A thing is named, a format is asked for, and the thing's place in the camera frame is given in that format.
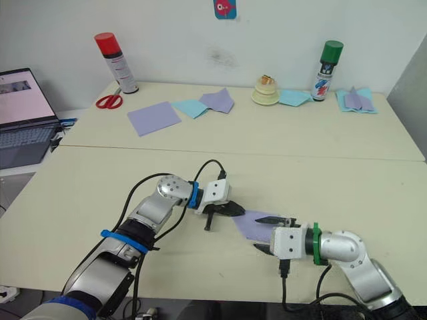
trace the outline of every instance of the red cap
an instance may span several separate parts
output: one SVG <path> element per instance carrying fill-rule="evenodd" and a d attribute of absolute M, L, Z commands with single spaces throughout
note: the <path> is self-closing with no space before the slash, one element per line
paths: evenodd
<path fill-rule="evenodd" d="M 94 38 L 103 55 L 113 55 L 121 51 L 119 43 L 111 32 L 100 33 Z"/>

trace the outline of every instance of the blue ring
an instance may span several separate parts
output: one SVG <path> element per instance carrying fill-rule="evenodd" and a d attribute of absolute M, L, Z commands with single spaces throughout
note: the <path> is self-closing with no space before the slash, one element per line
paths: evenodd
<path fill-rule="evenodd" d="M 95 320 L 96 319 L 96 312 L 88 305 L 84 304 L 80 300 L 66 297 L 66 296 L 60 296 L 58 298 L 54 298 L 52 300 L 46 301 L 45 303 L 59 303 L 61 305 L 68 305 L 70 307 L 73 307 L 77 310 L 80 310 L 85 314 L 85 316 L 89 320 Z"/>
<path fill-rule="evenodd" d="M 193 182 L 193 193 L 191 194 L 191 199 L 189 200 L 188 206 L 190 209 L 193 209 L 197 203 L 197 193 L 199 192 L 199 183 L 197 181 Z"/>
<path fill-rule="evenodd" d="M 142 244 L 126 237 L 125 235 L 119 235 L 118 233 L 114 233 L 108 230 L 103 230 L 101 232 L 101 236 L 106 238 L 106 237 L 110 237 L 110 238 L 114 238 L 120 241 L 123 241 L 124 243 L 131 245 L 132 247 L 134 247 L 135 249 L 137 249 L 139 252 L 142 253 L 147 253 L 148 249 L 146 247 L 144 247 Z"/>

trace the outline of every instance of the laptop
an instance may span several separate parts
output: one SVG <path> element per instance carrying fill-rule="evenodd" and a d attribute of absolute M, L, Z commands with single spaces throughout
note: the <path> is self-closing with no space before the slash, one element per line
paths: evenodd
<path fill-rule="evenodd" d="M 0 169 L 40 163 L 58 128 L 29 68 L 0 72 Z"/>

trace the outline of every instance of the spray can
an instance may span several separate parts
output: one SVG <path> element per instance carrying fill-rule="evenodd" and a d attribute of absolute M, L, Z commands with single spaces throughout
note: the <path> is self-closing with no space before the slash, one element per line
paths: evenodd
<path fill-rule="evenodd" d="M 338 64 L 344 44 L 339 41 L 329 40 L 325 42 L 322 57 L 320 58 L 320 70 L 316 75 L 316 81 L 312 89 L 314 101 L 323 101 L 331 84 L 334 67 Z"/>
<path fill-rule="evenodd" d="M 121 52 L 114 34 L 104 32 L 96 35 L 94 38 L 123 93 L 138 91 L 138 85 L 127 66 L 125 56 Z"/>

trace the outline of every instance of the green cap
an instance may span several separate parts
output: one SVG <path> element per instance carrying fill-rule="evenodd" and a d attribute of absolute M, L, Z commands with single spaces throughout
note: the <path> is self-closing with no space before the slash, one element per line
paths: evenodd
<path fill-rule="evenodd" d="M 344 44 L 339 41 L 329 40 L 325 42 L 320 60 L 329 63 L 338 63 L 343 47 Z"/>

